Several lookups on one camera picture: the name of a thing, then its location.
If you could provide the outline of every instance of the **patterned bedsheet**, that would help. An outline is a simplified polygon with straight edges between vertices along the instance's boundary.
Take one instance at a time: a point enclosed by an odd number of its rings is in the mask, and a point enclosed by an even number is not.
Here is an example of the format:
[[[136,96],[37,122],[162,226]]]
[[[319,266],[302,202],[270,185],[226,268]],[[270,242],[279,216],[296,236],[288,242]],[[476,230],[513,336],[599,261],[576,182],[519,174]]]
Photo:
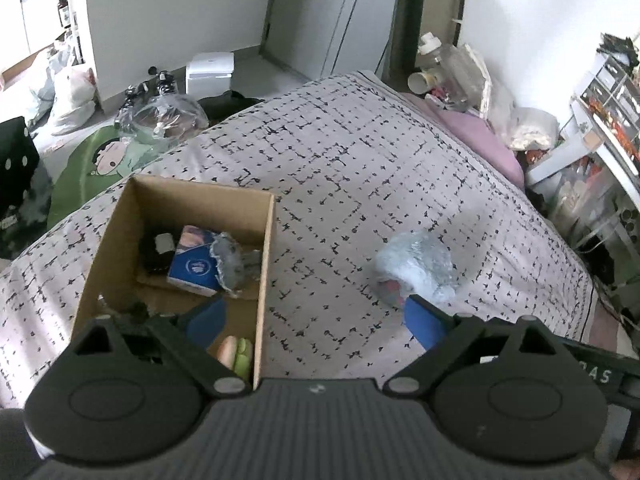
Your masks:
[[[383,380],[423,350],[371,289],[372,258],[427,228],[450,249],[450,312],[535,314],[584,339],[590,276],[522,192],[369,73],[333,76],[241,112],[144,173],[278,196],[265,376]],[[0,275],[0,404],[20,406],[69,340],[124,183],[60,222]]]

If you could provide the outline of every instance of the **bottle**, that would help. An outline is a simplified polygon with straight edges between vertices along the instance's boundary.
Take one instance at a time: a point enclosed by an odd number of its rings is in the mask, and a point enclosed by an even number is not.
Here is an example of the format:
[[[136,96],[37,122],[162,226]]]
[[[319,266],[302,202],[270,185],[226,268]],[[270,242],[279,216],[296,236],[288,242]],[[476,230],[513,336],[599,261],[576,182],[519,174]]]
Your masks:
[[[450,44],[442,42],[430,32],[423,35],[422,44],[418,47],[420,72],[411,74],[407,83],[409,88],[420,90],[416,93],[430,92],[442,101],[445,108],[458,112],[465,112],[475,102],[470,102],[470,95],[462,81],[469,77],[469,63],[463,54]]]
[[[71,28],[68,0],[58,0],[58,19],[60,20],[60,27]]]

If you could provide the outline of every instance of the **green rug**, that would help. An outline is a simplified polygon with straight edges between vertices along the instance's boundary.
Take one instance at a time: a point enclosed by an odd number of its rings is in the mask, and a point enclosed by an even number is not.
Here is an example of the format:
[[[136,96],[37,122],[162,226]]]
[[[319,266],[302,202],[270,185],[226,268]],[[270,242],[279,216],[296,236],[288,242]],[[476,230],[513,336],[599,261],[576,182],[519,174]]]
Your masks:
[[[47,229],[153,158],[150,145],[120,140],[113,126],[92,133],[69,156],[54,185]]]

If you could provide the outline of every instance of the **pink pillow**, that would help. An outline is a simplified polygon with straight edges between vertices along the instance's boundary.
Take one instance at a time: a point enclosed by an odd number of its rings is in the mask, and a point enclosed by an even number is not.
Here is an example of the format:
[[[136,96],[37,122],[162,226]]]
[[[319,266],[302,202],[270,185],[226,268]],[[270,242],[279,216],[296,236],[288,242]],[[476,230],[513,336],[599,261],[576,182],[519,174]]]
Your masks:
[[[487,122],[471,114],[439,110],[428,101],[413,94],[402,94],[416,105],[428,119],[434,119],[449,130],[449,133],[464,142],[514,186],[524,189],[524,173],[513,152],[494,134]]]

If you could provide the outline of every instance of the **plastic bottle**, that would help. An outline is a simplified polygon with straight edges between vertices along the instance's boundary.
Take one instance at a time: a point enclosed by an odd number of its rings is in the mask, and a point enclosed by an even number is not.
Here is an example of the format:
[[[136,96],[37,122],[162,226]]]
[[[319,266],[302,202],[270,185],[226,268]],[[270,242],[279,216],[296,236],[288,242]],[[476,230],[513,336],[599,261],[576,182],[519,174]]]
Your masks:
[[[68,0],[58,0],[58,19],[60,20],[60,27],[71,28]]]
[[[423,35],[418,54],[420,72],[411,74],[407,81],[412,92],[431,92],[445,108],[464,112],[479,104],[482,86],[471,60],[450,44],[442,42],[430,32]]]

